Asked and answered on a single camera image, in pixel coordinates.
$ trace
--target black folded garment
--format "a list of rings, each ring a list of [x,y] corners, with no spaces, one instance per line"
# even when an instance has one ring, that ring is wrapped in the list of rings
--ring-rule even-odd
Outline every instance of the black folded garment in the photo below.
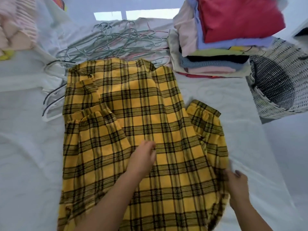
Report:
[[[220,56],[212,56],[212,57],[187,56],[187,58],[191,62],[229,61],[229,62],[244,64],[249,59],[249,56],[247,55],[220,55]]]

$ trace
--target person's left hand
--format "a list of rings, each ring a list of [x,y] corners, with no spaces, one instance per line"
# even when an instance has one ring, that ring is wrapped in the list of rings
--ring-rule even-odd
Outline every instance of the person's left hand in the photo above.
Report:
[[[140,181],[151,171],[156,161],[155,142],[143,141],[129,158],[126,172]]]

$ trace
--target white woven basket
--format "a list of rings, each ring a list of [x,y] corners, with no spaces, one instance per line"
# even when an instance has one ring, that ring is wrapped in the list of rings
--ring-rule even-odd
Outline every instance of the white woven basket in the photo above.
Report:
[[[308,111],[308,55],[276,38],[273,45],[250,56],[247,77],[259,116],[279,119]]]

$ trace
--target forearm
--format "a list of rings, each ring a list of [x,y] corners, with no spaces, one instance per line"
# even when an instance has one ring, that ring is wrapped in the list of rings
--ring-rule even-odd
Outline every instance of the forearm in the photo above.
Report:
[[[233,210],[242,231],[273,231],[250,202],[238,203]]]
[[[126,172],[92,209],[75,231],[117,231],[140,180]]]

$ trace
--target plaid pattern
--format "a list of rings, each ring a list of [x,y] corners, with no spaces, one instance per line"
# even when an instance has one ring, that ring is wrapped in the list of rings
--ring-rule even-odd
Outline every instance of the plaid pattern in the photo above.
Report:
[[[184,102],[168,67],[144,60],[88,61],[70,69],[58,231],[73,230],[125,172],[143,140],[157,161],[139,184],[120,230],[212,230],[228,194],[219,112]]]

